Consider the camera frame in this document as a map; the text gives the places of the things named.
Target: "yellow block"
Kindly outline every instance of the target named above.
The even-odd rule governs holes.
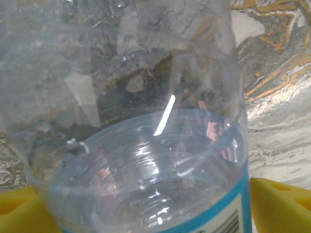
[[[311,233],[311,191],[262,178],[250,180],[258,233]]]
[[[61,233],[28,186],[0,193],[0,233]]]

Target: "blue label stripe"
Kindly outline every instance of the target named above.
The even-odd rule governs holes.
[[[180,224],[176,227],[170,228],[168,230],[159,232],[159,233],[189,233],[192,232],[199,227],[206,224],[208,221],[212,220],[216,215],[218,215],[225,207],[227,207],[234,198],[237,197],[238,194],[242,192],[242,203],[245,201],[249,201],[249,187],[248,187],[248,164],[244,166],[242,172],[242,177],[238,184],[230,191],[228,192],[222,199],[220,199],[215,205],[213,205],[211,208],[209,208],[207,211],[203,212],[199,216]],[[243,209],[243,216],[244,216],[244,227],[247,227],[250,225],[250,212],[247,212],[247,206],[249,206],[249,203],[245,203],[245,208]]]

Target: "transparent plastic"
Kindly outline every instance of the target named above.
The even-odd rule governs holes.
[[[174,229],[247,173],[228,0],[0,0],[0,81],[0,129],[68,232]]]

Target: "barcode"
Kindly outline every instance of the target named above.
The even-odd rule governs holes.
[[[240,231],[238,210],[236,210],[221,226],[212,233],[239,233]]]

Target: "marble surface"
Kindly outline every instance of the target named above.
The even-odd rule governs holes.
[[[311,0],[233,0],[251,177],[311,189]],[[0,192],[26,185],[0,134]]]

